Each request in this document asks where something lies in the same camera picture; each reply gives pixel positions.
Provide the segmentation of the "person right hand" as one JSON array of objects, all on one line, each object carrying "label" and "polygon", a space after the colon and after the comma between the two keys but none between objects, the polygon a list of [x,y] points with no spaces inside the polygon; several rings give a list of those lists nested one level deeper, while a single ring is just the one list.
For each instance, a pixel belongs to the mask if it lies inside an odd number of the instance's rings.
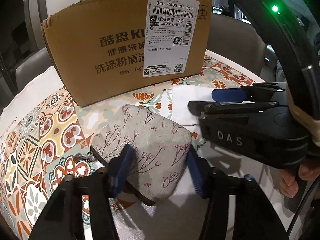
[{"label": "person right hand", "polygon": [[297,178],[304,181],[315,180],[319,176],[319,160],[305,160],[299,167],[298,174],[290,170],[279,170],[280,191],[283,195],[293,198],[299,189]]}]

